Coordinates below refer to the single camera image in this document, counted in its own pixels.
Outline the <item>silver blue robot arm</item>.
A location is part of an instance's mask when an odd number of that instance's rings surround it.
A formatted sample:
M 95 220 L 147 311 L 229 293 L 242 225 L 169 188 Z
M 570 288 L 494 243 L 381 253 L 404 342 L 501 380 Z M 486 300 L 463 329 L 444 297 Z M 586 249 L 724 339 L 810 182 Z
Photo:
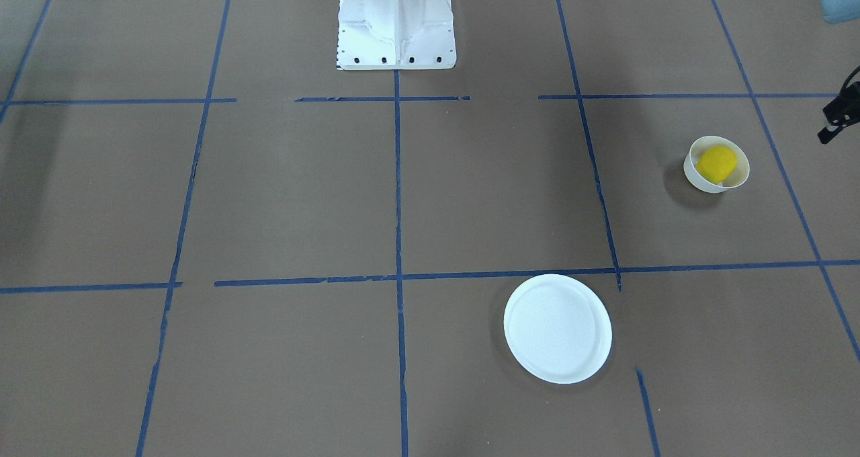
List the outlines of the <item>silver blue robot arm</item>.
M 859 0 L 820 0 L 824 19 L 839 24 L 859 19 Z M 859 121 L 859 68 L 854 68 L 839 87 L 838 93 L 822 109 L 826 126 L 818 132 L 820 144 L 829 144 L 842 130 Z

